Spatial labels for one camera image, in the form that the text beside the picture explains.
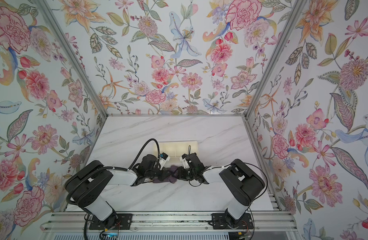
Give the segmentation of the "purple sock with beige toe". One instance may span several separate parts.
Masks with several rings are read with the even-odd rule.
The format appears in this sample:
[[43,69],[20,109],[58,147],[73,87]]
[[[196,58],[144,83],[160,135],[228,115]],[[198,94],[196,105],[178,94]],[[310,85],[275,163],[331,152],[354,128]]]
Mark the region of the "purple sock with beige toe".
[[155,184],[158,183],[171,183],[175,184],[177,182],[177,172],[178,166],[172,165],[169,168],[164,168],[162,177],[160,179],[154,179],[152,182]]

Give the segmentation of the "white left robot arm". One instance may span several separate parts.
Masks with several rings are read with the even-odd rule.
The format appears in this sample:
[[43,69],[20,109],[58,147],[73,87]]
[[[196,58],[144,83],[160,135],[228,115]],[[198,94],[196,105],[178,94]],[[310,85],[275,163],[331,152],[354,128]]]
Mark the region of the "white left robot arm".
[[66,183],[66,201],[93,215],[101,222],[114,223],[116,216],[112,206],[101,196],[109,185],[136,187],[155,180],[164,181],[169,170],[162,167],[154,155],[146,155],[142,162],[130,168],[104,166],[95,160],[72,176]]

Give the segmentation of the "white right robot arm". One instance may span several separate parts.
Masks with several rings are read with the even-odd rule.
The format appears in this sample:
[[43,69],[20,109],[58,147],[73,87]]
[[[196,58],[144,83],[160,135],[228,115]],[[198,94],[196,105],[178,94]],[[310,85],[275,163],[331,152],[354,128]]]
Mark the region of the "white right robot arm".
[[199,184],[224,183],[234,196],[225,211],[226,220],[236,224],[243,218],[254,200],[267,189],[267,181],[251,169],[253,166],[235,159],[224,166],[204,166],[196,153],[185,155],[173,176],[182,181],[197,181]]

